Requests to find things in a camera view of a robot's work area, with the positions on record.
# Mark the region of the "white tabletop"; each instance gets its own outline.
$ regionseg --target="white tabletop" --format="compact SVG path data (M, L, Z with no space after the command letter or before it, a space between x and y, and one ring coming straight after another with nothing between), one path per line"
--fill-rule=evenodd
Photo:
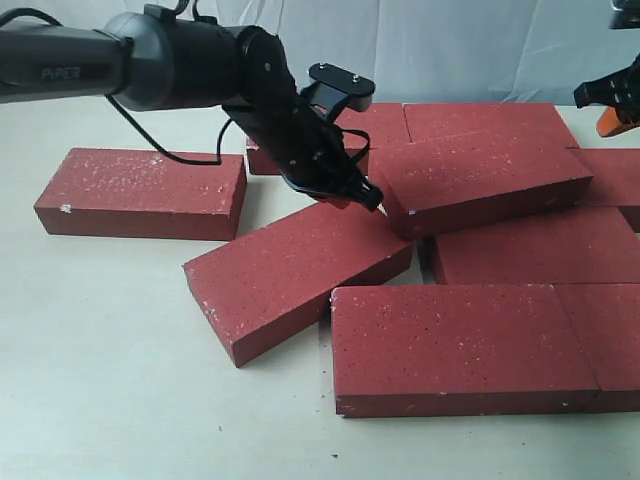
M640 131L600 139L601 108L559 111L583 147L640 147ZM136 117L208 152L226 119ZM234 368L181 268L220 243L53 237L33 212L71 147L149 148L104 100L0 106L0 145L1 479L640 477L636 414L338 417L326 326ZM224 150L243 146L231 128ZM242 232L311 203L249 181ZM417 261L394 283L421 283Z

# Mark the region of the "red brick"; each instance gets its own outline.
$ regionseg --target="red brick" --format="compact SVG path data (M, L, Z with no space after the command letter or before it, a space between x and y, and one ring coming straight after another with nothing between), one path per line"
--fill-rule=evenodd
M346 109L336 121L342 128L364 130L371 137L371 148L409 143L409 130L401 103L373 103L365 112ZM365 146L365 140L348 133L344 135L347 153L355 155ZM253 175L278 175L271 158L253 140L247 140L247 162ZM367 173L368 156L358 163Z
M369 176L410 239L572 206L592 178L570 150L498 131L374 150Z
M552 286L338 288L331 308L348 417L579 412L598 388Z
M640 149L593 148L572 151L594 174L582 205L618 207L640 233Z
M561 285L601 392L588 412L640 411L640 285Z
M441 235L446 284L640 283L640 242L616 208L574 207Z
M333 288L384 283L412 245L382 213L314 204L184 265L189 288L236 366L328 312Z
M189 166L154 151L74 148L34 208L54 235L231 240L247 178L241 155L222 158Z
M494 130L562 147L579 146L550 103L419 103L404 108L413 142Z

